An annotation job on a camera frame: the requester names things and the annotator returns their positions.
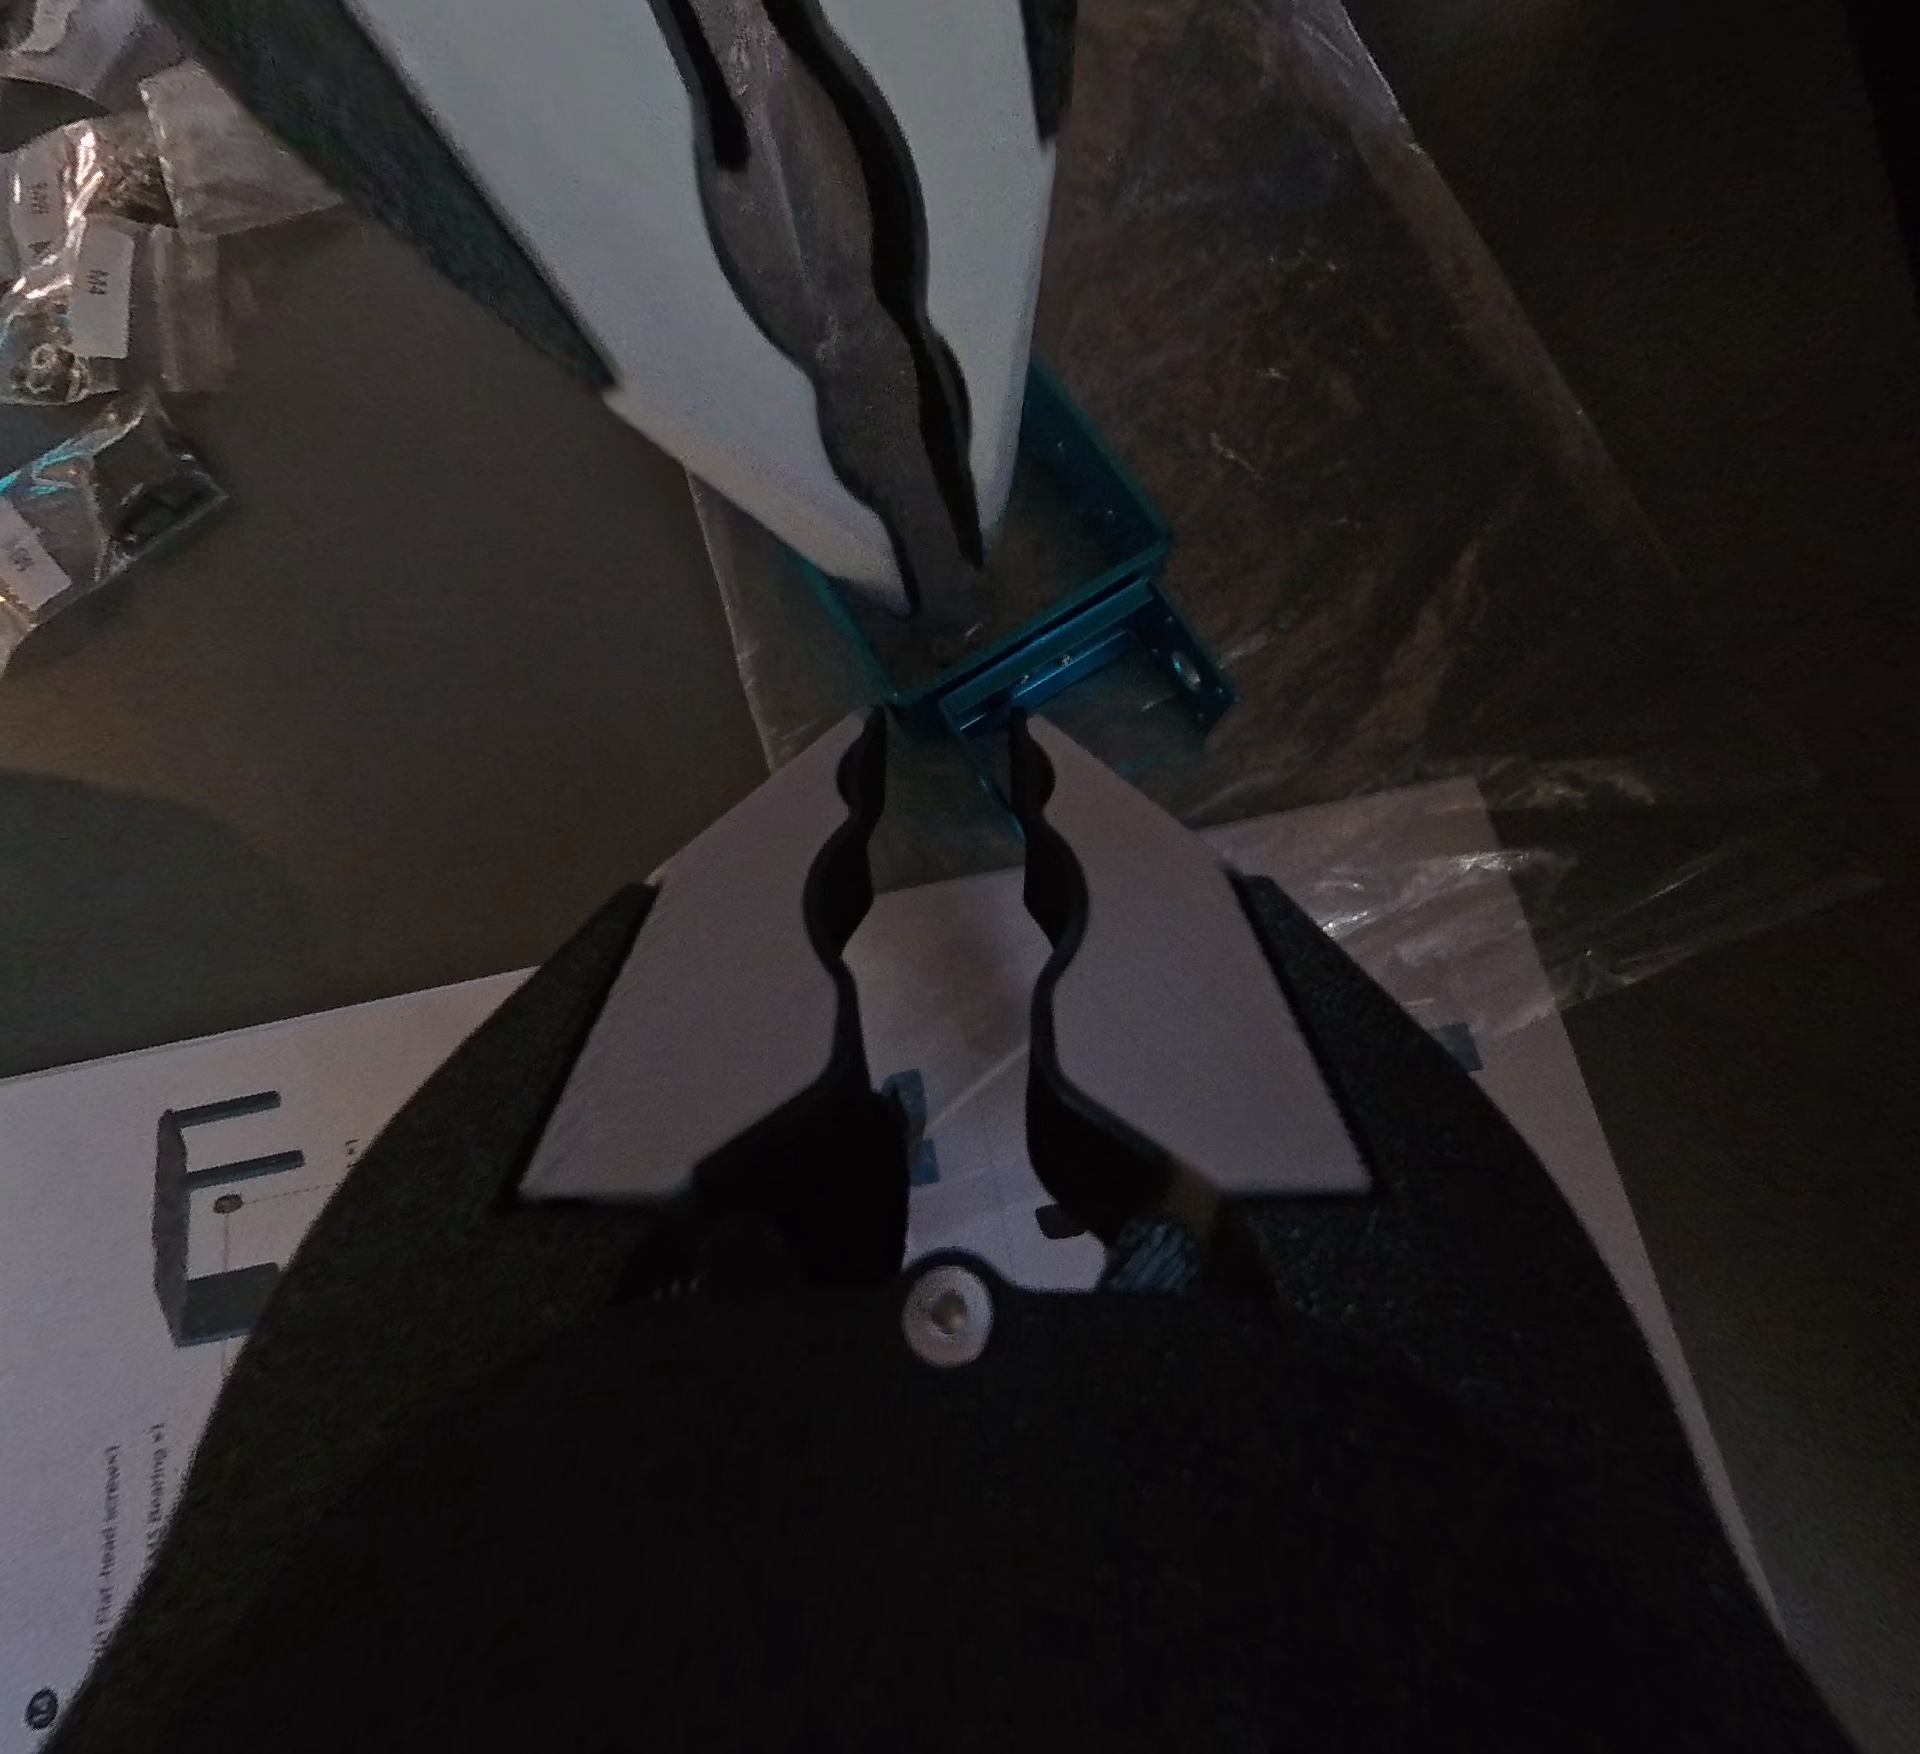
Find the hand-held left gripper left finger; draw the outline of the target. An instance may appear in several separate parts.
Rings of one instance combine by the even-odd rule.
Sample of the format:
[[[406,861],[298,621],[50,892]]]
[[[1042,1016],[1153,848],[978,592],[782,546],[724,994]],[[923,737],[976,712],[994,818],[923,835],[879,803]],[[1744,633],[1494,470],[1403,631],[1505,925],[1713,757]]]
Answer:
[[[842,717],[672,855],[517,1179],[540,1207],[769,1233],[822,1286],[904,1261],[905,1129],[847,965],[889,721]]]

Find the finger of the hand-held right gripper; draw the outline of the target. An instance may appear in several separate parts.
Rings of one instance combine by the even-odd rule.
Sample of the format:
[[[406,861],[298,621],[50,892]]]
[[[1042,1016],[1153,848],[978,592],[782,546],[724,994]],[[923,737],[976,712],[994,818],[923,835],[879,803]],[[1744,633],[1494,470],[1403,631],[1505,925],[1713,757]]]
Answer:
[[[1023,0],[765,4],[850,138],[936,521],[980,569],[1018,458],[1055,180]]]
[[[726,78],[682,0],[342,0],[606,374],[604,403],[794,554],[909,604],[816,376],[713,214]]]

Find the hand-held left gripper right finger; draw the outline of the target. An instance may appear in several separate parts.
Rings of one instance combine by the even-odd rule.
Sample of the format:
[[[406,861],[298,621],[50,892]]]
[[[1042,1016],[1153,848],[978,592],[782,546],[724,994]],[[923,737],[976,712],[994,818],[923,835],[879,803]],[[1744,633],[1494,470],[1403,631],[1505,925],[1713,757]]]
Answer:
[[[1232,868],[1055,724],[1010,731],[1028,1006],[1027,1153],[1105,1250],[1167,1221],[1363,1198],[1341,1117]]]

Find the small blue flanged metal bracket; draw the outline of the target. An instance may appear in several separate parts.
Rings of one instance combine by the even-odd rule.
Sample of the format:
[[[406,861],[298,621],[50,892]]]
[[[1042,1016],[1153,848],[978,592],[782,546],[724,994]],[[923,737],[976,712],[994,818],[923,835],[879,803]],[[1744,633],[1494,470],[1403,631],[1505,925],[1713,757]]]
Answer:
[[[1123,572],[987,633],[896,708],[904,734],[966,772],[1020,831],[1015,731],[1039,721],[1138,775],[1196,751],[1235,690],[1153,574]]]

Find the large blue metal U bracket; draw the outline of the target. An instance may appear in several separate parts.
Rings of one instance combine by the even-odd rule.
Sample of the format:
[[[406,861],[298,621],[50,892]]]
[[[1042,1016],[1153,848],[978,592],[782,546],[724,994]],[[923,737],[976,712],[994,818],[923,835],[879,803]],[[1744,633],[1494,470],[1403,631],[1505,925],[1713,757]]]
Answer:
[[[1017,678],[1068,648],[1068,625],[1105,596],[1153,581],[1171,529],[1066,385],[1027,366],[1017,470],[987,554],[972,637],[938,645],[921,617],[891,616],[816,571],[808,584],[879,697],[909,726],[997,665]]]

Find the pile of small screw bags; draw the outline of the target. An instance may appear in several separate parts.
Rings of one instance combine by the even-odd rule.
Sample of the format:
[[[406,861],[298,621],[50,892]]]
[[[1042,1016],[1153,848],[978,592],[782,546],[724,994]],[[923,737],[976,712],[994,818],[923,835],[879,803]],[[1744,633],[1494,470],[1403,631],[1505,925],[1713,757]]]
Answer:
[[[278,234],[342,199],[145,0],[4,0],[4,94],[86,104],[4,148],[4,420],[78,414],[4,447],[2,661],[228,492],[164,408],[222,392]]]

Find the clear plastic bag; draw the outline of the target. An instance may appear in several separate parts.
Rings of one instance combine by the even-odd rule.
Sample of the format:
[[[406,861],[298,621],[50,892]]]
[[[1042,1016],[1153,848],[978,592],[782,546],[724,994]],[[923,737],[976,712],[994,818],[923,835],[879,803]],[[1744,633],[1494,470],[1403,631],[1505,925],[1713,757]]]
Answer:
[[[1119,658],[1042,708],[1355,951],[1519,904],[1519,1008],[1863,892],[1338,0],[1078,0],[1039,302],[1234,704]]]

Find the white printed instruction sheet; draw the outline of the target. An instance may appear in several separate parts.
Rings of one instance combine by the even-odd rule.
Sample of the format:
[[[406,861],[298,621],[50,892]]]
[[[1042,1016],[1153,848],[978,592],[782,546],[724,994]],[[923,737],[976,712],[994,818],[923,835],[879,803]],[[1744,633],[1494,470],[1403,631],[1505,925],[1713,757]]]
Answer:
[[[1635,1311],[1715,1510],[1773,1597],[1602,1137],[1519,877],[1466,778],[1207,831],[1451,1050],[1549,1167]],[[850,951],[866,1057],[914,1072],[931,1166],[908,1244],[1023,1286],[1091,1286],[1020,1158],[1025,992],[1045,940],[1017,871],[879,896]],[[38,1751],[180,1497],[246,1326],[180,1341],[151,1249],[159,1120],[186,1113],[187,1275],[284,1266],[357,1156],[529,972],[4,1082],[2,1748]]]

